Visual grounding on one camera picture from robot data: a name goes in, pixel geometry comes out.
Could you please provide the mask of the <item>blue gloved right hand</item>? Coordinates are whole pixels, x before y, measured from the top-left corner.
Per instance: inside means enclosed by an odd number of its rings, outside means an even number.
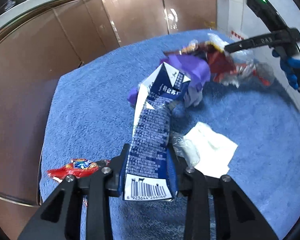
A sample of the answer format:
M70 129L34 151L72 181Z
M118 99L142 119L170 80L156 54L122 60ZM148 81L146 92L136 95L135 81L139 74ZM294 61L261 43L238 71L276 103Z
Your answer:
M280 58L280 67L285 72L286 78L288 80L289 85L295 89L299 89L298 77L296 75L296 71L300 69L300 55L296 57L288 57L285 60L282 59L277 51L274 49L272 51L273 57Z

